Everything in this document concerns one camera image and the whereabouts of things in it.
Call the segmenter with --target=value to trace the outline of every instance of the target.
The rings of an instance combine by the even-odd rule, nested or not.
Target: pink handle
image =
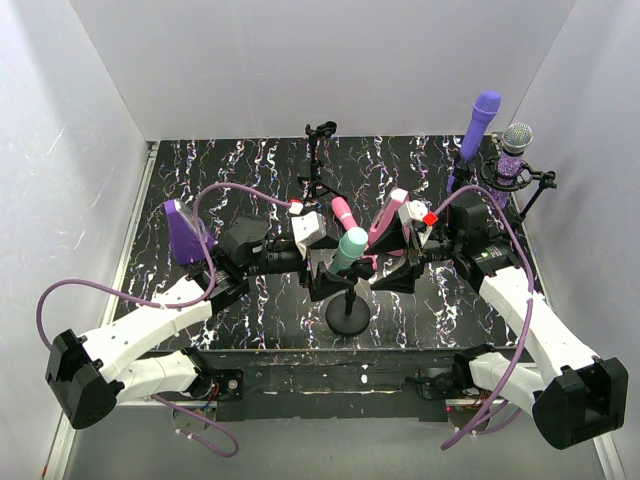
[[[351,209],[349,208],[349,205],[347,205],[347,202],[344,201],[344,198],[336,197],[331,200],[331,210],[333,210],[333,214],[338,220],[340,220],[347,231],[358,226],[353,215],[351,215]]]

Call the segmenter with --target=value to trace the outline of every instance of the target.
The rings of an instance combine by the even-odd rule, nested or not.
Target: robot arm
[[[186,206],[180,211],[183,215],[189,213]],[[256,217],[240,217],[222,235],[220,244],[212,245],[215,287],[207,300],[183,308],[141,306],[117,322],[80,337],[67,330],[54,339],[46,380],[74,428],[95,424],[117,404],[128,400],[160,392],[201,398],[225,375],[241,380],[241,372],[214,370],[195,348],[138,359],[248,293],[248,275],[297,271],[301,284],[309,288],[312,301],[353,285],[353,280],[328,273],[322,263],[318,275],[312,275],[309,250],[337,246],[326,236],[320,215],[312,212],[292,218],[292,239],[268,239],[268,226],[268,222]],[[185,262],[192,257],[192,252],[187,252]],[[188,277],[154,296],[153,301],[176,305],[199,298],[211,281],[208,269],[191,266]]]
[[[180,279],[154,300],[176,303],[197,298],[202,288]],[[209,301],[191,307],[140,307],[117,322],[90,330],[79,338],[72,330],[58,335],[49,356],[46,380],[71,425],[86,428],[104,418],[118,403],[158,392],[201,397],[211,387],[213,369],[195,349],[159,358],[138,358],[162,341],[213,311]]]
[[[446,212],[447,225],[434,231],[430,219],[421,218],[426,206],[410,202],[398,210],[395,223],[366,253],[404,248],[407,259],[374,283],[372,290],[413,293],[425,263],[451,259],[458,274],[519,335],[531,298],[526,274],[509,242],[491,236],[487,208],[480,197],[467,194],[457,200]],[[558,449],[620,428],[627,395],[625,367],[616,358],[599,358],[538,293],[533,295],[532,312],[526,348],[539,373],[517,365],[500,394],[532,415],[543,437]],[[481,345],[456,354],[452,372],[445,375],[459,390],[491,391],[509,363],[491,345]]]

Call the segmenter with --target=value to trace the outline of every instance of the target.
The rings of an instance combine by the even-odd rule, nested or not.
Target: black table
[[[354,217],[368,229],[395,186],[434,208],[439,205],[446,197],[447,176],[460,142],[455,136],[334,137],[321,141],[318,156],[325,163],[324,179],[348,196]],[[495,153],[494,148],[486,137],[480,158]],[[214,182],[250,185],[282,200],[300,198],[296,174],[305,155],[306,138],[161,142],[123,290],[150,298],[185,273],[169,251],[165,200],[180,198],[192,204],[198,192]],[[330,199],[321,199],[318,208],[329,233],[339,238],[342,229],[331,213]],[[201,212],[214,234],[236,216],[250,213],[267,216],[274,232],[289,230],[283,209],[238,191],[210,194]],[[513,204],[508,213],[515,213]],[[527,247],[522,233],[519,236]],[[324,252],[326,260],[330,253]],[[392,261],[379,263],[389,270]],[[426,268],[415,295],[371,292],[360,281],[357,293],[369,303],[372,320],[370,328],[353,339],[337,338],[329,330],[324,321],[328,300],[312,303],[297,275],[255,277],[251,284],[252,292],[241,301],[159,348],[424,350],[485,342],[513,345],[502,318],[456,275],[450,262]],[[116,318],[133,308],[121,302]]]

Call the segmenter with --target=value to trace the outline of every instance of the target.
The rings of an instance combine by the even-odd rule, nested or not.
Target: mint green object
[[[329,265],[329,273],[338,273],[349,268],[353,262],[362,257],[367,249],[369,235],[360,227],[350,228],[340,239],[336,254]]]

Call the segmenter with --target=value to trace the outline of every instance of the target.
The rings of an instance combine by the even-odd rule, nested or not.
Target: white backdrop
[[[148,140],[505,128],[575,0],[71,0]]]
[[[578,0],[516,115],[533,129],[528,161],[558,173],[526,222],[553,307],[629,370],[613,438],[630,480],[640,475],[639,51],[637,0]]]
[[[68,2],[0,0],[0,478],[40,478],[60,418],[36,302],[51,283],[111,284],[146,145]],[[106,296],[45,304],[49,337],[102,319]]]

